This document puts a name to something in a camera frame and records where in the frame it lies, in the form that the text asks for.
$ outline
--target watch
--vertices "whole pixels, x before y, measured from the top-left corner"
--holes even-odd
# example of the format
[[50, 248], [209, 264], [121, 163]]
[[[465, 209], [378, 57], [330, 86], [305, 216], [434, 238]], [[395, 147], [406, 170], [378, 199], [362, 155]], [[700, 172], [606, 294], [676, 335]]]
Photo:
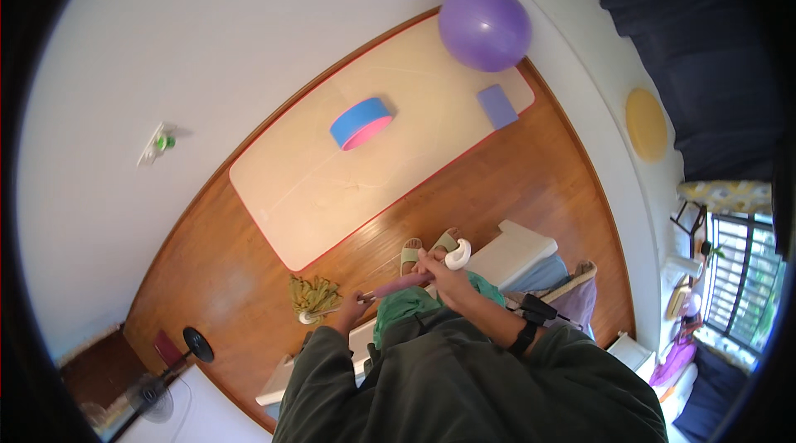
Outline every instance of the watch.
[[539, 329], [539, 324], [526, 320], [525, 327], [517, 334], [517, 340], [509, 347], [509, 353], [515, 357], [521, 357], [533, 343], [533, 338], [536, 337], [536, 329]]

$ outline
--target purple exercise ball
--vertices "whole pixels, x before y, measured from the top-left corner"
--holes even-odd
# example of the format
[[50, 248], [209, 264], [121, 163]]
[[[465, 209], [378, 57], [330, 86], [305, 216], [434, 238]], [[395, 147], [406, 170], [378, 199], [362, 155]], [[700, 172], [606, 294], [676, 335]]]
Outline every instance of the purple exercise ball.
[[456, 60], [480, 71], [520, 63], [531, 44], [531, 20], [518, 0], [445, 0], [439, 34]]

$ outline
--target purple cloth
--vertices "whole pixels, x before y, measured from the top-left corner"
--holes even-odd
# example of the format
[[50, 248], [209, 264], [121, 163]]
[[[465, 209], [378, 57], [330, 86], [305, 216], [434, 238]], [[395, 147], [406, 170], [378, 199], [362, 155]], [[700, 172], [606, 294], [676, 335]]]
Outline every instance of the purple cloth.
[[666, 356], [666, 362], [655, 368], [650, 378], [650, 386], [661, 386], [669, 380], [675, 372], [687, 363], [691, 363], [697, 353], [697, 346], [691, 344], [675, 344]]
[[[558, 310], [560, 315], [570, 319], [572, 322], [576, 322], [580, 326], [580, 330], [588, 334], [587, 330], [589, 322], [592, 321], [592, 313], [595, 310], [596, 302], [597, 284], [594, 279], [589, 279], [576, 286], [575, 289], [571, 289], [551, 301], [550, 306]], [[544, 325], [550, 327], [562, 320], [557, 317], [553, 320], [548, 320]]]

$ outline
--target window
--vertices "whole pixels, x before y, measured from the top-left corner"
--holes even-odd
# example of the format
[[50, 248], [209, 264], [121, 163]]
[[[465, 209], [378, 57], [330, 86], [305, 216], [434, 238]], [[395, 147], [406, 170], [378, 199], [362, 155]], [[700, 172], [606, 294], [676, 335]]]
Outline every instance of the window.
[[759, 355], [771, 334], [785, 263], [774, 253], [771, 217], [711, 214], [711, 241], [723, 256], [710, 262], [704, 321]]

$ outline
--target dark green jacket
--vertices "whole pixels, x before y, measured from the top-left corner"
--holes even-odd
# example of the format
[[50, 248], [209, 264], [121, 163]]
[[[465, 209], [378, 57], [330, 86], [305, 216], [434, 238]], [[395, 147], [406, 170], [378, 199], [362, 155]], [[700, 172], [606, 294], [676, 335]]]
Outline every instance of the dark green jacket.
[[666, 441], [652, 388], [568, 326], [520, 360], [443, 309], [393, 325], [381, 353], [357, 388], [347, 338], [318, 328], [274, 441]]

